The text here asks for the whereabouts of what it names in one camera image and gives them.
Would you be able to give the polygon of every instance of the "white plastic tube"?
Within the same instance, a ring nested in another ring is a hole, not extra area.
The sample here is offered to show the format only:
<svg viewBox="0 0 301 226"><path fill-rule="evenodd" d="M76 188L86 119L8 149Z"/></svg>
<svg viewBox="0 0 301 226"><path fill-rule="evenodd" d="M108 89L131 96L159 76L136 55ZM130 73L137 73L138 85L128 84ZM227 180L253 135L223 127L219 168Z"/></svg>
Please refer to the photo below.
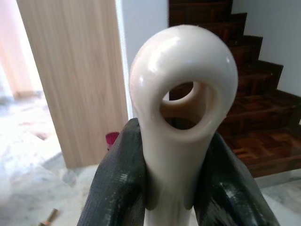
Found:
<svg viewBox="0 0 301 226"><path fill-rule="evenodd" d="M182 99L162 100L193 81ZM187 226L206 150L236 95L238 73L228 47L210 31L191 25L168 28L139 50L130 94L140 123L148 170L147 226ZM180 130L165 118L196 125Z"/></svg>

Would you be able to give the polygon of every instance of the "wooden staircase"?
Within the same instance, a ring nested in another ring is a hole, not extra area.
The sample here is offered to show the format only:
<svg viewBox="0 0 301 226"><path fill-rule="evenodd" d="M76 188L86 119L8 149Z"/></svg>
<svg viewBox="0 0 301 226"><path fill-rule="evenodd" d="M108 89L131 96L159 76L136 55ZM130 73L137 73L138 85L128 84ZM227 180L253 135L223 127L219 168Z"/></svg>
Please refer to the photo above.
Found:
<svg viewBox="0 0 301 226"><path fill-rule="evenodd" d="M170 0L169 25L204 27L230 48L238 91L218 132L252 175L301 168L301 98L277 90L283 66L258 60L262 38L243 35L247 14L231 15L231 7L232 0ZM187 95L192 86L174 88L170 100Z"/></svg>

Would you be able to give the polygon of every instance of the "pink object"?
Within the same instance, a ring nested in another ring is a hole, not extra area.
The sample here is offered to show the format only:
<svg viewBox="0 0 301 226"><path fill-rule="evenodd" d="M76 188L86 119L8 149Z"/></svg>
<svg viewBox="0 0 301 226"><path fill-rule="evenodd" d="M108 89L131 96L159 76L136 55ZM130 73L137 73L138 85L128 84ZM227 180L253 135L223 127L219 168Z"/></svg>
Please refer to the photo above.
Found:
<svg viewBox="0 0 301 226"><path fill-rule="evenodd" d="M115 140L117 139L119 132L112 132L105 135L105 139L107 141L108 150L114 145Z"/></svg>

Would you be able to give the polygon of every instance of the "floor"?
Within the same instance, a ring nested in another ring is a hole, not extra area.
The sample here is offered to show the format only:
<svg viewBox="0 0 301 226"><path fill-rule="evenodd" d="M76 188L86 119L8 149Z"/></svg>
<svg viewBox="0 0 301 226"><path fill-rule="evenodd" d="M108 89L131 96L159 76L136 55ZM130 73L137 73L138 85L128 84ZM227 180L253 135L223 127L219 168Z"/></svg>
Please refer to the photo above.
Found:
<svg viewBox="0 0 301 226"><path fill-rule="evenodd" d="M0 225L76 225L97 166L66 169L45 97L0 105ZM255 179L282 226L301 222L301 169Z"/></svg>

